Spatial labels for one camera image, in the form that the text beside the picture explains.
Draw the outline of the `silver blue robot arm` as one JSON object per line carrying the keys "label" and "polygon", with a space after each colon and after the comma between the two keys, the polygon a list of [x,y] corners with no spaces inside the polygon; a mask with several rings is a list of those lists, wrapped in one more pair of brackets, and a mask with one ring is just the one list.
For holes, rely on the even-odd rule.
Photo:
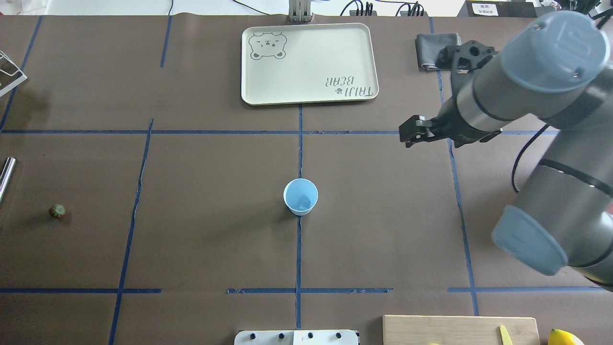
{"label": "silver blue robot arm", "polygon": [[533,114],[557,136],[516,199],[493,242],[546,276],[566,266],[611,291],[612,64],[600,23],[576,11],[537,18],[497,52],[469,41],[443,48],[452,96],[432,119],[412,116],[400,142],[487,142]]}

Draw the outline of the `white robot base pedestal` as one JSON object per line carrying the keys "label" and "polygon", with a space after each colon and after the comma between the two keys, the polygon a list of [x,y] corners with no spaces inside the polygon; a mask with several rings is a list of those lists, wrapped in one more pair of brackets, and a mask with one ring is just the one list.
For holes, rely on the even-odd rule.
{"label": "white robot base pedestal", "polygon": [[235,345],[359,345],[359,333],[331,330],[245,330],[236,334]]}

